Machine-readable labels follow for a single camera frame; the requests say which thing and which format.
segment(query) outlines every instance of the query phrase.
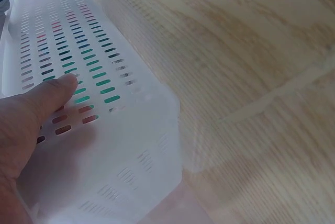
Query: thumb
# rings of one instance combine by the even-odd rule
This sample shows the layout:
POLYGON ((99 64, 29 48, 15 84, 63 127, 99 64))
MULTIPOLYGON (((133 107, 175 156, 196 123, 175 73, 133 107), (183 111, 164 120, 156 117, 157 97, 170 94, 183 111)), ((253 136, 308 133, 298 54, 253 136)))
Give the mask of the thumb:
POLYGON ((75 75, 67 74, 59 79, 44 81, 21 96, 29 104, 29 110, 37 122, 42 125, 52 113, 70 100, 77 86, 75 75))

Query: white plastic basket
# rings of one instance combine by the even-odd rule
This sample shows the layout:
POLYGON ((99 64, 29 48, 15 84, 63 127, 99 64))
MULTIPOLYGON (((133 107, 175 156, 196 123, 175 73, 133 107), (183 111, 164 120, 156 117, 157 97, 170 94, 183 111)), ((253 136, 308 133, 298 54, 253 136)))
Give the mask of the white plastic basket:
POLYGON ((181 181, 178 100, 91 0, 16 0, 7 22, 5 96, 79 80, 18 181, 33 220, 136 223, 181 181))

